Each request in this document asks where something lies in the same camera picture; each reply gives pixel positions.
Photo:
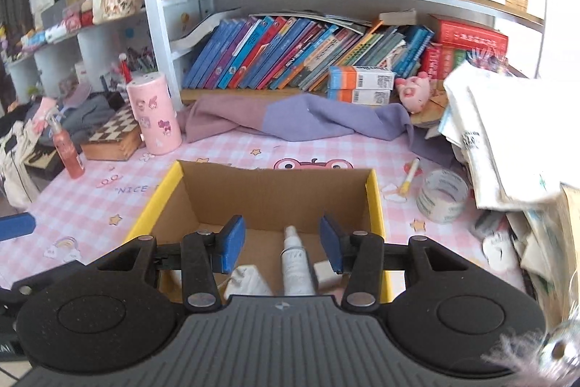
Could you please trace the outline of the white small box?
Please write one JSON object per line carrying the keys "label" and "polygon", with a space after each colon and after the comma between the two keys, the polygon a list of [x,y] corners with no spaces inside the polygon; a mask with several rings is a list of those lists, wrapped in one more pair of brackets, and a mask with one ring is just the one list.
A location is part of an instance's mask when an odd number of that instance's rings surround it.
{"label": "white small box", "polygon": [[248,264],[239,265],[230,274],[224,298],[229,300],[232,296],[272,297],[273,293],[258,267]]}

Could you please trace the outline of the white dropper bottle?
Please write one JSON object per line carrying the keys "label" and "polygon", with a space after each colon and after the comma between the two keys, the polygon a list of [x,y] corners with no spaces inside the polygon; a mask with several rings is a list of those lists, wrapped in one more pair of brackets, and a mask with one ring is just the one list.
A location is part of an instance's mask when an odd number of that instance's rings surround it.
{"label": "white dropper bottle", "polygon": [[294,226],[284,230],[281,268],[285,296],[309,297],[316,294],[308,253]]}

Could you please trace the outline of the white charger plug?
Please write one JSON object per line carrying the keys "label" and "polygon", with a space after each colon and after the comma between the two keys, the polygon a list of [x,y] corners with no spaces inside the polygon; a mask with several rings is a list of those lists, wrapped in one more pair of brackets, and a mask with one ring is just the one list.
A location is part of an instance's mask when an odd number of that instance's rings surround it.
{"label": "white charger plug", "polygon": [[342,275],[333,270],[328,260],[315,263],[314,273],[320,292],[329,291],[341,285]]}

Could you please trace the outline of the white tote bag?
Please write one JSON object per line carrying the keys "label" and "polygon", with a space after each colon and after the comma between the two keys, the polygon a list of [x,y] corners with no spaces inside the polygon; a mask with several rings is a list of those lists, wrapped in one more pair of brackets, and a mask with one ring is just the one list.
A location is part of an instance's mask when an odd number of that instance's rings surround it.
{"label": "white tote bag", "polygon": [[26,211],[39,196],[38,187],[25,165],[38,138],[31,120],[16,121],[1,137],[1,186],[8,203],[19,211]]}

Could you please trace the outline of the yellow cardboard box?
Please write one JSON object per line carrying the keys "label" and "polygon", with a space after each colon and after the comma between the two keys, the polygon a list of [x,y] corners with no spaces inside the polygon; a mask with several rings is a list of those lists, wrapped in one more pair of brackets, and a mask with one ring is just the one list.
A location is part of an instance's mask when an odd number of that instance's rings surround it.
{"label": "yellow cardboard box", "polygon": [[220,230],[244,218],[239,263],[254,264],[272,291],[282,289],[280,254],[286,227],[295,227],[312,262],[326,258],[319,221],[329,215],[344,231],[386,235],[377,173],[343,159],[282,158],[269,169],[175,162],[148,200],[127,238],[152,235],[178,243],[196,230]]}

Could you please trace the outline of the pink glove on clothes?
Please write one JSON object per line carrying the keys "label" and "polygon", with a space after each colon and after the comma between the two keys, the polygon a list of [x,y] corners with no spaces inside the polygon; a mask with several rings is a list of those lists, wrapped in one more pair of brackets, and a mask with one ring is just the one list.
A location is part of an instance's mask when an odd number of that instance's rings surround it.
{"label": "pink glove on clothes", "polygon": [[32,117],[32,129],[37,135],[41,135],[46,126],[47,113],[57,106],[57,100],[44,96],[39,102],[39,107]]}

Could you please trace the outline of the grey clothing pile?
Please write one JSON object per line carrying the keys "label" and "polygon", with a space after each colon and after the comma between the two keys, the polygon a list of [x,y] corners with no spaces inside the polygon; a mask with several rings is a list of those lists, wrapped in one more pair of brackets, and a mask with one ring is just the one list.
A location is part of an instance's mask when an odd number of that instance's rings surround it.
{"label": "grey clothing pile", "polygon": [[[88,141],[115,114],[107,98],[101,93],[90,96],[77,108],[68,109],[56,99],[43,97],[40,101],[30,103],[30,109],[26,113],[25,121],[32,120],[33,126],[36,127],[43,116],[43,111],[39,113],[38,110],[41,110],[43,106],[48,108],[51,106],[58,107],[62,113],[61,116],[58,116],[58,119],[73,140],[77,150],[80,150],[80,145]],[[42,134],[39,136],[38,142],[42,146],[53,147],[53,138],[49,126],[46,125],[46,122],[39,123],[39,125],[42,126]]]}

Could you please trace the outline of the wooden chess board box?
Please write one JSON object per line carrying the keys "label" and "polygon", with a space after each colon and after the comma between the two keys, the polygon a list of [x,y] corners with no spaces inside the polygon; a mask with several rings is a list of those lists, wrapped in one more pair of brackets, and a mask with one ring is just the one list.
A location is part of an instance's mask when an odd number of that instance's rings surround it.
{"label": "wooden chess board box", "polygon": [[140,125],[126,104],[80,147],[88,160],[128,161],[141,145]]}

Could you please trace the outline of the purple pink cloth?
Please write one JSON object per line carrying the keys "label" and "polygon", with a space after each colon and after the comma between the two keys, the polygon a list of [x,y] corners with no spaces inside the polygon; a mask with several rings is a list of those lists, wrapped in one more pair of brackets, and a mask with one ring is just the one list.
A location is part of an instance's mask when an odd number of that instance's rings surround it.
{"label": "purple pink cloth", "polygon": [[393,141],[406,135],[408,148],[418,157],[443,167],[455,161],[451,144],[443,137],[429,139],[411,123],[399,103],[372,107],[334,101],[308,93],[283,98],[235,94],[204,95],[177,113],[186,141],[242,131],[286,141],[310,141],[358,135]]}

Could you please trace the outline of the pink cylinder container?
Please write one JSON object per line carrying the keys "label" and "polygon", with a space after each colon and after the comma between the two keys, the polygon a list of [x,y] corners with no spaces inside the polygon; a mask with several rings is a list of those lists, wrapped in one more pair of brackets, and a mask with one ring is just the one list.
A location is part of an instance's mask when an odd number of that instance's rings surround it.
{"label": "pink cylinder container", "polygon": [[165,75],[153,72],[135,77],[127,93],[148,152],[164,155],[180,147],[181,130]]}

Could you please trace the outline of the pink pig plush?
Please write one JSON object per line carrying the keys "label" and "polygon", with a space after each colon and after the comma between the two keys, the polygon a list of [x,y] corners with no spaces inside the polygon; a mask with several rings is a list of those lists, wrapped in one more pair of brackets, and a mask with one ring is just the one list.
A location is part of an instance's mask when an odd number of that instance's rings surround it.
{"label": "pink pig plush", "polygon": [[401,104],[410,114],[421,113],[432,95],[430,77],[425,72],[407,79],[398,78],[394,86]]}

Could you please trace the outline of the orange white box upper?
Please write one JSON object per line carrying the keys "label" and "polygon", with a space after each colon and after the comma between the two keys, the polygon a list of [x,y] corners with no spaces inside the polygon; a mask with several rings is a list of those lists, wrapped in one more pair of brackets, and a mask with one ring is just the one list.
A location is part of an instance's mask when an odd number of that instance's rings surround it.
{"label": "orange white box upper", "polygon": [[328,69],[331,90],[392,90],[395,75],[387,68],[333,66]]}

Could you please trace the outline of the stack of old books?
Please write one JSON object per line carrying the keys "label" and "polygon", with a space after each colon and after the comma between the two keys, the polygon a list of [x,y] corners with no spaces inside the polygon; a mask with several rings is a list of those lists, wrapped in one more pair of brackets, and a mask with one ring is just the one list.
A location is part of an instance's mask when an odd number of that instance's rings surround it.
{"label": "stack of old books", "polygon": [[497,274],[525,273],[547,326],[579,316],[579,190],[563,185],[539,209],[485,210],[471,233]]}

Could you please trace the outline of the white paper pile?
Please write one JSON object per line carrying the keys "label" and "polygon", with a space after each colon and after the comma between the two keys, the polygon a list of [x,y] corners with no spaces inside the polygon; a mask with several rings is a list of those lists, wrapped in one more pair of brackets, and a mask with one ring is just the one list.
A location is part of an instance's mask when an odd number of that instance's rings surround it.
{"label": "white paper pile", "polygon": [[524,79],[465,62],[443,82],[477,207],[535,209],[579,185],[578,79]]}

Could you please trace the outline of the red thick dictionary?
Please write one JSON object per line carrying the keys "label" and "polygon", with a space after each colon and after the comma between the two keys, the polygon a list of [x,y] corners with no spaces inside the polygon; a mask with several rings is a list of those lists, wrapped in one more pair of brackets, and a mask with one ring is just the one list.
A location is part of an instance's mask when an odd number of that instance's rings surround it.
{"label": "red thick dictionary", "polygon": [[429,16],[426,25],[435,33],[436,43],[464,50],[490,50],[500,56],[507,53],[508,37],[484,25],[442,16]]}

